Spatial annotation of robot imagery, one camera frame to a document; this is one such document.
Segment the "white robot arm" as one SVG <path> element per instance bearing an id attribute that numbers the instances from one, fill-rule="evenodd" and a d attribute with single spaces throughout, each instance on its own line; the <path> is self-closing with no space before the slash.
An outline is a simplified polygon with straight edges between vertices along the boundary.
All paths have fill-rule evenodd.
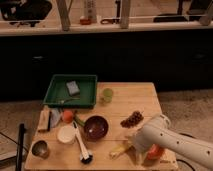
<path id="1" fill-rule="evenodd" d="M 167 116 L 154 116 L 131 138 L 134 148 L 144 153 L 156 144 L 213 170 L 213 143 L 175 133 L 169 126 L 170 120 Z"/>

